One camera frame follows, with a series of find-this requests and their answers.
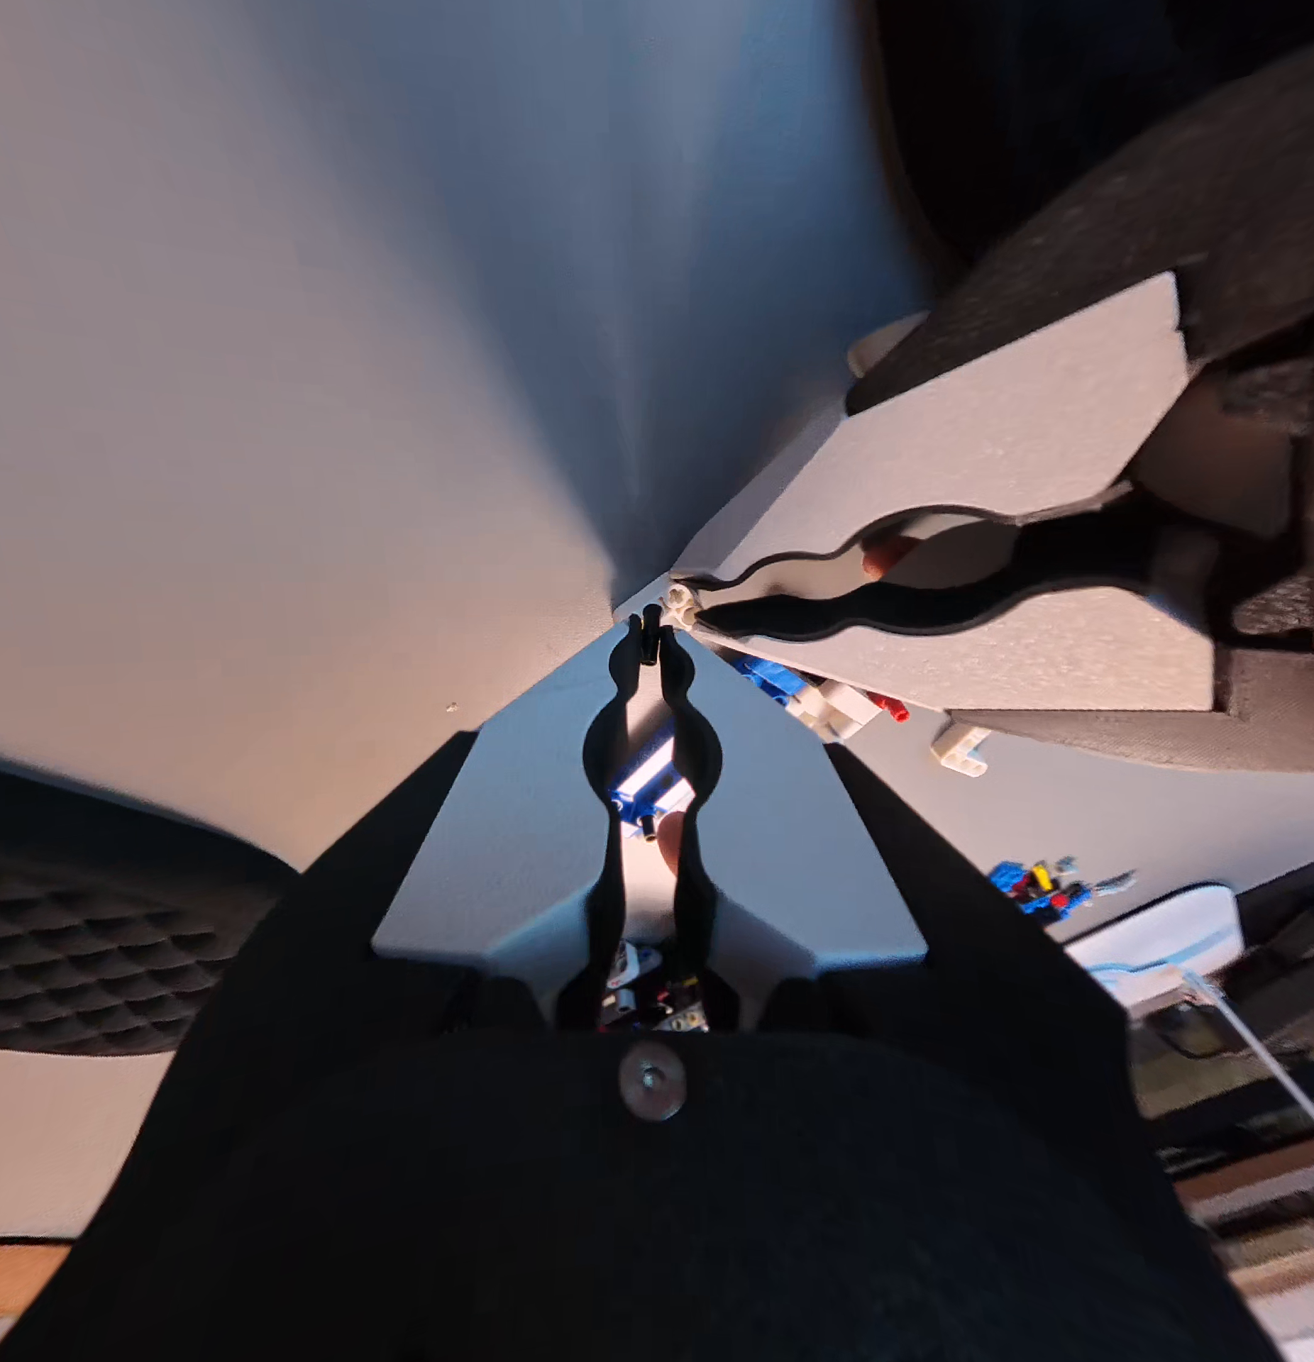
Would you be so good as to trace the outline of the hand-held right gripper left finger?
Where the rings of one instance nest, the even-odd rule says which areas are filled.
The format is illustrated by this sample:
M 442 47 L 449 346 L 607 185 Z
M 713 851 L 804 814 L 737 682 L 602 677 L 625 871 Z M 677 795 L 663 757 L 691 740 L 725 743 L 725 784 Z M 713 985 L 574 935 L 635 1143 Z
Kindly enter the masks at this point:
M 555 1024 L 625 920 L 611 777 L 645 658 L 633 614 L 486 719 L 372 935 L 382 959 L 527 985 Z

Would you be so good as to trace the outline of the blue and white lego assembly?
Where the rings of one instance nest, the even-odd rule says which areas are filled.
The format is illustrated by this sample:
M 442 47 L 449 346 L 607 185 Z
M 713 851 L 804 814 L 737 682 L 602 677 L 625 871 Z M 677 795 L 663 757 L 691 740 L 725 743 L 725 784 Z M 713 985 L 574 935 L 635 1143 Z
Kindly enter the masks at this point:
M 730 655 L 727 663 L 823 743 L 845 743 L 879 715 L 890 715 L 894 722 L 908 722 L 911 715 L 894 697 L 795 672 L 766 656 Z M 659 824 L 671 814 L 689 808 L 692 797 L 691 782 L 675 765 L 675 719 L 666 708 L 648 705 L 639 715 L 633 750 L 611 782 L 611 804 L 619 814 L 621 838 L 653 843 Z

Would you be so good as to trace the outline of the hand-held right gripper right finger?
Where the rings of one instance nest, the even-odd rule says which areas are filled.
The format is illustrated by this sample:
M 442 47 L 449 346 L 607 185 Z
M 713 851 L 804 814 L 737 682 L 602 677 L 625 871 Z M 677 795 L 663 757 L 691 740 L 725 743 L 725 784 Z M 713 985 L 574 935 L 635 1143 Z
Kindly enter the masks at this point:
M 754 1029 L 776 988 L 913 966 L 928 942 L 829 747 L 699 641 L 662 626 L 684 814 L 675 932 L 713 1029 Z

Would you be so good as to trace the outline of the white book stand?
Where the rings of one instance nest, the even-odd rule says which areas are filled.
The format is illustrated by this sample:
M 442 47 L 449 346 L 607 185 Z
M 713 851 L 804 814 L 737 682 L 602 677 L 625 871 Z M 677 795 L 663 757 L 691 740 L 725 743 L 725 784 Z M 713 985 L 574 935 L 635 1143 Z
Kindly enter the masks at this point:
M 1122 1006 L 1143 1017 L 1171 1001 L 1219 1012 L 1233 1037 L 1281 1084 L 1314 1126 L 1314 1099 L 1227 998 L 1216 976 L 1245 954 L 1237 892 L 1199 881 L 1065 942 L 1063 949 Z

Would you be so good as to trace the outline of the pile of mixed lego pieces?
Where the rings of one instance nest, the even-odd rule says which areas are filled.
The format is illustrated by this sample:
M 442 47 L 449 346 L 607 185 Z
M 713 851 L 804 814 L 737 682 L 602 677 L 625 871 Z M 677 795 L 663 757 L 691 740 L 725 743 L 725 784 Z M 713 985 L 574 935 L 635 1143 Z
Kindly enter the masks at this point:
M 1077 857 L 1059 860 L 1002 860 L 990 871 L 990 881 L 1024 915 L 1043 924 L 1066 920 L 1073 910 L 1097 897 L 1118 894 L 1136 886 L 1137 871 L 1109 877 L 1085 877 Z

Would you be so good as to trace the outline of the partly built lego car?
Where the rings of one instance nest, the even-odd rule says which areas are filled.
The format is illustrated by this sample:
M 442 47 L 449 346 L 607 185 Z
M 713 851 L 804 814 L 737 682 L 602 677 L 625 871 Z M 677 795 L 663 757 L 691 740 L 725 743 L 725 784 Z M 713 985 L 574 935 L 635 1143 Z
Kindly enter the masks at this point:
M 619 939 L 602 990 L 599 1033 L 709 1033 L 699 975 L 673 944 Z

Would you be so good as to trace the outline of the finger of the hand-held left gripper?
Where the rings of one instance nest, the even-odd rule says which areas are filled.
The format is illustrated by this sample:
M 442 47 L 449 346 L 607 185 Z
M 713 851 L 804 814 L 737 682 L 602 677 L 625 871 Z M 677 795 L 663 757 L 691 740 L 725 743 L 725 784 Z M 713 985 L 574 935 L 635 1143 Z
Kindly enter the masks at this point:
M 1023 600 L 960 634 L 850 626 L 823 641 L 730 641 L 858 690 L 931 709 L 1188 709 L 1215 705 L 1215 645 L 1119 588 Z
M 851 417 L 823 414 L 709 520 L 666 584 L 732 586 L 929 513 L 1024 522 L 1101 495 L 1193 377 L 1160 272 Z

